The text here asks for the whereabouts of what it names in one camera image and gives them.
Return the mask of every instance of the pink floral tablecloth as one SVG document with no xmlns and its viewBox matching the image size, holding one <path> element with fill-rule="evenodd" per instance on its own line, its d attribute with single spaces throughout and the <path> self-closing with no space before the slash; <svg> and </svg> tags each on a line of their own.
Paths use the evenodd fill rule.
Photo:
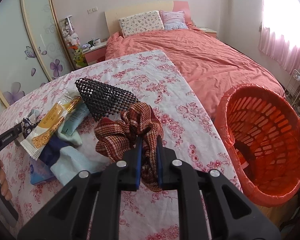
<svg viewBox="0 0 300 240">
<path fill-rule="evenodd" d="M 88 77 L 133 92 L 140 101 L 152 106 L 162 122 L 163 144 L 175 150 L 179 159 L 195 169 L 218 169 L 240 188 L 228 153 L 205 109 L 181 76 L 179 70 L 161 50 L 153 50 L 107 60 L 58 78 L 21 98 L 0 115 L 0 134 L 36 108 L 43 117 L 66 89 Z M 83 145 L 79 151 L 88 158 L 98 155 L 89 115 L 79 126 Z M 55 180 L 44 185 L 30 184 L 29 155 L 14 143 L 0 153 L 7 174 L 13 203 L 19 213 L 15 235 L 62 187 Z M 141 184 L 137 192 L 122 192 L 120 239 L 178 239 L 178 200 L 176 191 L 151 192 Z"/>
</svg>

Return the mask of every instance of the red laundry basket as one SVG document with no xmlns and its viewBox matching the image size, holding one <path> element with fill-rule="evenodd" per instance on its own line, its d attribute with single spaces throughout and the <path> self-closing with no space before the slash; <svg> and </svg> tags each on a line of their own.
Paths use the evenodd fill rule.
<svg viewBox="0 0 300 240">
<path fill-rule="evenodd" d="M 284 98 L 258 85 L 237 85 L 221 98 L 214 125 L 253 203 L 272 207 L 293 197 L 300 187 L 300 118 Z M 251 180 L 234 149 L 238 141 L 249 150 Z"/>
</svg>

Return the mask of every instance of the human hand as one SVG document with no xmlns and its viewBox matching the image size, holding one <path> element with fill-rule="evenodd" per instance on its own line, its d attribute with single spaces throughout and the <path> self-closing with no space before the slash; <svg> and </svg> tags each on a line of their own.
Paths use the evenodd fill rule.
<svg viewBox="0 0 300 240">
<path fill-rule="evenodd" d="M 12 199 L 11 191 L 8 187 L 8 182 L 6 180 L 6 174 L 3 171 L 3 162 L 0 160 L 0 185 L 1 185 L 1 194 L 6 200 Z"/>
</svg>

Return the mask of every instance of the pillow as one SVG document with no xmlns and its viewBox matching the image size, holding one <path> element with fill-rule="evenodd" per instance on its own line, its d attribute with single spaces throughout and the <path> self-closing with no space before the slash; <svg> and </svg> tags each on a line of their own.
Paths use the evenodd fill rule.
<svg viewBox="0 0 300 240">
<path fill-rule="evenodd" d="M 135 14 L 119 19 L 119 25 L 124 38 L 150 31 L 164 30 L 159 11 Z"/>
<path fill-rule="evenodd" d="M 160 10 L 160 16 L 166 31 L 188 28 L 185 21 L 184 11 L 165 12 Z"/>
</svg>

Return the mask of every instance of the nightstand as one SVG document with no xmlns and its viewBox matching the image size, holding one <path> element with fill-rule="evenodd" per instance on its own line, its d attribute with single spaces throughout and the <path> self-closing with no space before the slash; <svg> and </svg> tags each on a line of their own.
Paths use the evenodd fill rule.
<svg viewBox="0 0 300 240">
<path fill-rule="evenodd" d="M 207 33 L 208 35 L 216 38 L 217 37 L 217 32 L 212 30 L 212 29 L 208 29 L 208 28 L 203 28 L 203 27 L 198 27 L 200 30 L 202 30 L 203 32 Z"/>
<path fill-rule="evenodd" d="M 105 61 L 106 59 L 106 49 L 107 49 L 107 42 L 102 42 L 98 46 L 94 46 L 93 49 L 89 49 L 82 54 L 87 60 L 88 65 L 93 65 L 95 63 Z"/>
</svg>

